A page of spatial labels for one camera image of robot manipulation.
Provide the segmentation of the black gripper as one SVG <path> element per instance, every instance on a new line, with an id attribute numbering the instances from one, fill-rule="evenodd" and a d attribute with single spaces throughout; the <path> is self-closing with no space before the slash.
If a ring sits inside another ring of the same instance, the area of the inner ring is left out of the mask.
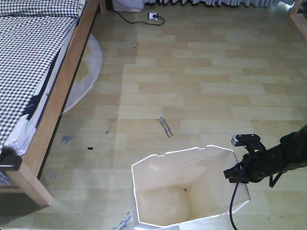
<path id="1" fill-rule="evenodd" d="M 257 151 L 254 156 L 245 154 L 241 162 L 224 170 L 224 176 L 230 183 L 258 183 L 265 177 L 281 172 L 286 160 L 279 149 Z"/>

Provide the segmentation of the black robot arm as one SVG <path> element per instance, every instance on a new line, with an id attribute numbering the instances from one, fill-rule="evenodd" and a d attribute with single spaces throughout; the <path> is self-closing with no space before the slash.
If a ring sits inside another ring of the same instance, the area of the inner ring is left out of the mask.
<path id="1" fill-rule="evenodd" d="M 233 146 L 243 146 L 248 153 L 241 162 L 224 171 L 230 183 L 258 183 L 269 177 L 273 188 L 283 173 L 307 165 L 307 127 L 280 139 L 280 144 L 266 149 L 256 134 L 237 134 L 232 137 Z"/>

